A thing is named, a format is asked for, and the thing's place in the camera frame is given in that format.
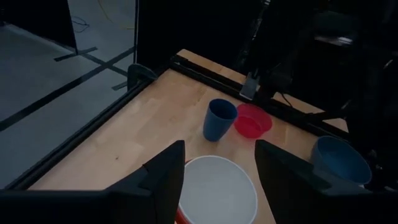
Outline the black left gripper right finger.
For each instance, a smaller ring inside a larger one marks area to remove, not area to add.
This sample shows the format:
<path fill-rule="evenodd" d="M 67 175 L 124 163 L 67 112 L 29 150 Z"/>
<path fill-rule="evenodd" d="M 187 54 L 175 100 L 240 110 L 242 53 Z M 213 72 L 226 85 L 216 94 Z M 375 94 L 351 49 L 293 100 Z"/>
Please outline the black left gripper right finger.
<path fill-rule="evenodd" d="M 367 224 L 362 187 L 265 141 L 255 143 L 261 185 L 277 224 Z"/>

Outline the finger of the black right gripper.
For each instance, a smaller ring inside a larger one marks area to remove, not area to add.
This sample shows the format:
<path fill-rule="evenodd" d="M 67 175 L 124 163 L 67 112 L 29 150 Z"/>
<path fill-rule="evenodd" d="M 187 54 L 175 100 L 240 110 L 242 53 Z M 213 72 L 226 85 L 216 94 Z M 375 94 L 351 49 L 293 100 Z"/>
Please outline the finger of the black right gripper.
<path fill-rule="evenodd" d="M 248 100 L 253 100 L 257 87 L 259 86 L 259 76 L 253 73 L 249 73 L 245 79 L 242 89 L 239 95 Z"/>

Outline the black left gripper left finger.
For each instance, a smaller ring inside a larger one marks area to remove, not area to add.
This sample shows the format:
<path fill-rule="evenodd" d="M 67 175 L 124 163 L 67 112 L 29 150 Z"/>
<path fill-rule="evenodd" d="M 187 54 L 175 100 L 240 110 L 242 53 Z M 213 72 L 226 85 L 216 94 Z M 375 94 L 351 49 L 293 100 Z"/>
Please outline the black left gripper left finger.
<path fill-rule="evenodd" d="M 185 169 L 178 140 L 107 188 L 111 224 L 174 224 Z"/>

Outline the red plastic bowl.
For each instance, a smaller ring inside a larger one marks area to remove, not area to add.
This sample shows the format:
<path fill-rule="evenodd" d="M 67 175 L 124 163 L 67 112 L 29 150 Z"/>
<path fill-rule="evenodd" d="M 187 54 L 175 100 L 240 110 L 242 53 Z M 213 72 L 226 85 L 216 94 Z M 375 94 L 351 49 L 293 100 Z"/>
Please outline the red plastic bowl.
<path fill-rule="evenodd" d="M 175 216 L 175 223 L 176 224 L 191 224 L 190 221 L 186 218 L 182 209 L 180 208 L 180 203 L 178 204 L 176 216 Z"/>

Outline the dark blue plastic cup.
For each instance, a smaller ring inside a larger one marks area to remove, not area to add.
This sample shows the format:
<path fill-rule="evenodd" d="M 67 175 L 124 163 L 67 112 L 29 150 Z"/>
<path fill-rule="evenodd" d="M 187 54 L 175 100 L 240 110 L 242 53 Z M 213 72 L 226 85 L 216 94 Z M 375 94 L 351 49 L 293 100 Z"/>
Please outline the dark blue plastic cup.
<path fill-rule="evenodd" d="M 211 142 L 219 141 L 234 123 L 238 111 L 231 102 L 216 98 L 208 104 L 204 123 L 203 135 Z"/>

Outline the white plastic bowl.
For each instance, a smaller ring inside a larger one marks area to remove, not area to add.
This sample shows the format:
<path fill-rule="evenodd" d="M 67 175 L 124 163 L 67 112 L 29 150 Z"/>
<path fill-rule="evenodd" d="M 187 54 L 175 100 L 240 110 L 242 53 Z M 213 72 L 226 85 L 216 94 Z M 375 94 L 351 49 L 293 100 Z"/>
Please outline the white plastic bowl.
<path fill-rule="evenodd" d="M 201 156 L 185 164 L 180 208 L 191 224 L 253 224 L 257 193 L 234 162 Z"/>

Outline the pink translucent plastic bowl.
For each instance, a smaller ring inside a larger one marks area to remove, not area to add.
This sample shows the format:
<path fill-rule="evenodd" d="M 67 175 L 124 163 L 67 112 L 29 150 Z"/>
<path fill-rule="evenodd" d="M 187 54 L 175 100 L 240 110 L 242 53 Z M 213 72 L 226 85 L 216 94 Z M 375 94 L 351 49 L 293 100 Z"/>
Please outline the pink translucent plastic bowl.
<path fill-rule="evenodd" d="M 245 138 L 257 139 L 272 128 L 271 116 L 260 107 L 243 103 L 237 111 L 234 127 Z"/>

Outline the black partition curtain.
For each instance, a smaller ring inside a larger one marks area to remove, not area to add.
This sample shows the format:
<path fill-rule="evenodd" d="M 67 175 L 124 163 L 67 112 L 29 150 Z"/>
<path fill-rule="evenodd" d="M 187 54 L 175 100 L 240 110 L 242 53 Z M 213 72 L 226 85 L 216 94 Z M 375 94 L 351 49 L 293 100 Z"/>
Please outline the black partition curtain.
<path fill-rule="evenodd" d="M 136 62 L 158 68 L 180 50 L 232 67 L 259 0 L 136 0 Z"/>
<path fill-rule="evenodd" d="M 77 49 L 68 0 L 0 0 L 0 21 Z"/>

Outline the black floor tape strip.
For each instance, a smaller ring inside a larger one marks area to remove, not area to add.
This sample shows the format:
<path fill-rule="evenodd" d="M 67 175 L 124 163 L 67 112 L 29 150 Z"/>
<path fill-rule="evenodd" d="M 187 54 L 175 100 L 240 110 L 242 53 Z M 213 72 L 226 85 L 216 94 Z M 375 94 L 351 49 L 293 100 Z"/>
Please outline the black floor tape strip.
<path fill-rule="evenodd" d="M 54 58 L 54 60 L 56 62 L 60 62 L 62 60 L 66 60 L 68 58 L 72 58 L 72 57 L 76 57 L 78 55 L 83 55 L 83 54 L 90 53 L 90 52 L 95 51 L 97 49 L 98 49 L 97 47 L 91 47 L 91 48 L 88 48 L 88 49 L 85 49 L 85 50 L 77 50 L 74 53 L 70 53 L 70 54 L 67 54 L 67 55 L 64 55 L 64 56 L 61 56 L 61 57 Z"/>
<path fill-rule="evenodd" d="M 132 55 L 136 51 L 136 47 L 131 47 L 127 49 L 126 51 L 122 52 L 121 54 L 115 56 L 114 58 L 105 61 L 105 62 L 110 62 L 112 65 L 115 63 L 119 62 L 120 60 L 126 58 L 129 55 Z M 72 80 L 71 82 L 67 83 L 66 85 L 52 91 L 48 95 L 45 95 L 43 98 L 33 102 L 29 106 L 26 106 L 25 108 L 21 109 L 20 111 L 12 114 L 10 117 L 0 121 L 0 132 L 6 130 L 7 128 L 13 126 L 14 124 L 18 123 L 20 120 L 24 119 L 28 115 L 36 112 L 37 110 L 41 109 L 45 105 L 49 104 L 53 100 L 57 99 L 59 96 L 65 94 L 66 92 L 74 89 L 78 85 L 81 85 L 82 83 L 88 81 L 89 79 L 93 78 L 100 72 L 104 70 L 109 70 L 106 69 L 104 66 L 99 65 L 95 69 L 85 73 L 84 75 L 80 76 L 79 78 L 76 78 Z"/>
<path fill-rule="evenodd" d="M 81 56 L 86 58 L 86 59 L 88 59 L 88 60 L 91 60 L 94 63 L 97 63 L 97 64 L 99 64 L 101 66 L 104 66 L 106 69 L 112 70 L 112 71 L 114 71 L 114 72 L 116 72 L 116 73 L 118 73 L 120 75 L 125 76 L 125 77 L 127 76 L 127 72 L 126 71 L 122 70 L 121 68 L 115 67 L 110 62 L 105 62 L 105 61 L 103 61 L 101 59 L 98 59 L 98 58 L 96 58 L 96 57 L 94 57 L 94 56 L 92 56 L 90 54 L 81 54 Z"/>

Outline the black table edge rail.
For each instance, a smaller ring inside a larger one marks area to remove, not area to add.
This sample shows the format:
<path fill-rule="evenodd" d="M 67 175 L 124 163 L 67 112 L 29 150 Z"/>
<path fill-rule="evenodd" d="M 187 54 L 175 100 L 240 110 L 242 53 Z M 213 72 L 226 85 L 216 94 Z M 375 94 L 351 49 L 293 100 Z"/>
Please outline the black table edge rail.
<path fill-rule="evenodd" d="M 276 118 L 288 122 L 316 136 L 330 135 L 349 141 L 348 132 L 325 122 L 325 120 L 329 118 L 339 118 L 340 115 L 338 113 L 304 113 L 277 100 L 270 99 L 264 101 L 258 96 L 255 96 L 253 100 L 249 100 L 239 94 L 239 91 L 243 87 L 242 84 L 215 73 L 205 67 L 197 65 L 179 55 L 173 56 L 170 59 L 169 65 L 172 70 L 208 85 L 237 100 L 245 103 L 252 103 Z"/>
<path fill-rule="evenodd" d="M 113 104 L 105 108 L 98 116 L 94 117 L 89 123 L 84 125 L 84 127 L 80 128 L 62 142 L 61 145 L 52 150 L 16 180 L 5 186 L 3 190 L 26 190 L 31 187 L 151 83 L 152 82 L 141 82 L 132 90 L 123 94 Z"/>

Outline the black table corner bracket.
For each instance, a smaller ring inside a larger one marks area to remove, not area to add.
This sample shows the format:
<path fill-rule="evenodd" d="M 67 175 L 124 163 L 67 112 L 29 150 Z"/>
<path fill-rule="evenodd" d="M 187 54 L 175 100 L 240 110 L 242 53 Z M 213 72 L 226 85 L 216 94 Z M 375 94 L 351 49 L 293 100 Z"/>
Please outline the black table corner bracket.
<path fill-rule="evenodd" d="M 157 80 L 158 75 L 151 69 L 134 63 L 127 68 L 127 90 L 134 88 L 139 81 Z"/>

